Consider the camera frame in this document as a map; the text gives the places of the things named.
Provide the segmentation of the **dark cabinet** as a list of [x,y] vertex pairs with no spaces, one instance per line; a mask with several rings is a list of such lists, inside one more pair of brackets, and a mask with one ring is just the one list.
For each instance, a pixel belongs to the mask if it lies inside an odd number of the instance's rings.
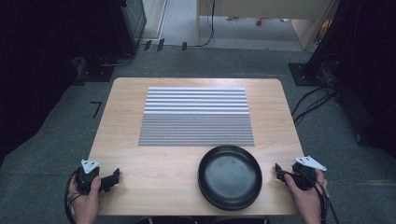
[[121,55],[134,55],[147,23],[143,0],[108,0]]

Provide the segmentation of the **black round plate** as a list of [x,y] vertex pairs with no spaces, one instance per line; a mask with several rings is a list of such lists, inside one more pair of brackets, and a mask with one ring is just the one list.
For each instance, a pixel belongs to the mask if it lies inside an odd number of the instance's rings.
[[225,211],[252,205],[262,190],[262,169],[256,159],[237,146],[218,146],[202,157],[198,186],[203,196]]

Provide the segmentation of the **grey striped placemat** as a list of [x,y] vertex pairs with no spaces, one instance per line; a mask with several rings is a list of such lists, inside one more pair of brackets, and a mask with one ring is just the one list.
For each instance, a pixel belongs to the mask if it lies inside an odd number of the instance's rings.
[[142,147],[255,145],[241,87],[150,87],[138,144]]

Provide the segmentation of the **yellow object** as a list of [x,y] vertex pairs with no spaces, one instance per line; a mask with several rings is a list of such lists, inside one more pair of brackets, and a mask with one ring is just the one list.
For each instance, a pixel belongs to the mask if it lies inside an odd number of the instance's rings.
[[323,37],[326,35],[326,33],[328,32],[330,26],[332,24],[331,20],[326,20],[325,22],[322,23],[321,27],[319,28],[317,35],[314,39],[315,43],[320,43],[321,40],[323,39]]

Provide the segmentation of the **light wooden desk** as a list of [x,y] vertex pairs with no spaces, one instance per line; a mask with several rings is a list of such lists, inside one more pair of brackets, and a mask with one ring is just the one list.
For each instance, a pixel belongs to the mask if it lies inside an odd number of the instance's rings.
[[196,0],[196,43],[200,43],[200,18],[289,19],[302,49],[308,49],[338,0]]

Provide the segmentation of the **person's dark trousers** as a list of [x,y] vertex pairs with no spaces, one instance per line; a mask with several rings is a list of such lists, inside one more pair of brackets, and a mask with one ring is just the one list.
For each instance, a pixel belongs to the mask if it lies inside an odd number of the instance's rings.
[[265,217],[147,217],[136,224],[271,224]]

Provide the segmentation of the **person's right hand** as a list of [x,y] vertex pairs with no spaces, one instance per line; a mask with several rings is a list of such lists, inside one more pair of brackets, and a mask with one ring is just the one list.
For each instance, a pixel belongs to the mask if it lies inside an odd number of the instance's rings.
[[297,210],[304,224],[321,224],[321,203],[320,196],[323,195],[323,187],[328,185],[324,174],[316,169],[317,183],[311,190],[299,189],[290,175],[285,175],[287,186],[290,190]]

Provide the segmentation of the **person's left hand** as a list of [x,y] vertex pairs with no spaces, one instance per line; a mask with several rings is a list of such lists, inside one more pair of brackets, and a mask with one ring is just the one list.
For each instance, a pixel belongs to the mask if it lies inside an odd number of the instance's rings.
[[91,185],[91,191],[88,195],[77,197],[72,206],[75,212],[76,220],[96,219],[100,208],[99,188],[101,186],[101,177],[97,176]]

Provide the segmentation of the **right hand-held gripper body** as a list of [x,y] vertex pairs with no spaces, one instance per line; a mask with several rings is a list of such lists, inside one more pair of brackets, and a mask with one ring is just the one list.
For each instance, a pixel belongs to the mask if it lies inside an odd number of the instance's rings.
[[327,167],[313,159],[311,156],[299,157],[292,165],[294,182],[301,190],[310,190],[317,181],[316,169],[326,171]]

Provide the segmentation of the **dark curtain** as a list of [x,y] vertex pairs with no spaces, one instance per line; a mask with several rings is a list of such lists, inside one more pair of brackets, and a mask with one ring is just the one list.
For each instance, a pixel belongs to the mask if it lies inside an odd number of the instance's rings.
[[332,74],[359,134],[396,158],[396,0],[340,0],[305,71],[326,61],[338,62]]
[[34,136],[89,55],[106,0],[0,0],[0,165]]

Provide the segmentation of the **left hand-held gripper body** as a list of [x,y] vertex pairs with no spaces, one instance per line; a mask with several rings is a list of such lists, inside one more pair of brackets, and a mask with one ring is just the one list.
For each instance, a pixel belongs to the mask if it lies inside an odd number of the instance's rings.
[[81,161],[76,177],[78,192],[82,195],[88,195],[91,191],[92,181],[99,176],[99,161]]

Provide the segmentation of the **black stand base plate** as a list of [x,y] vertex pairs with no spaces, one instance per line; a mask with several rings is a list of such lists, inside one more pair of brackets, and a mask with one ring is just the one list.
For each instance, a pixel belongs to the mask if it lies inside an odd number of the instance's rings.
[[289,63],[289,69],[296,86],[325,86],[326,81],[319,70],[307,63]]
[[114,71],[114,66],[80,58],[80,68],[77,81],[82,82],[109,82]]

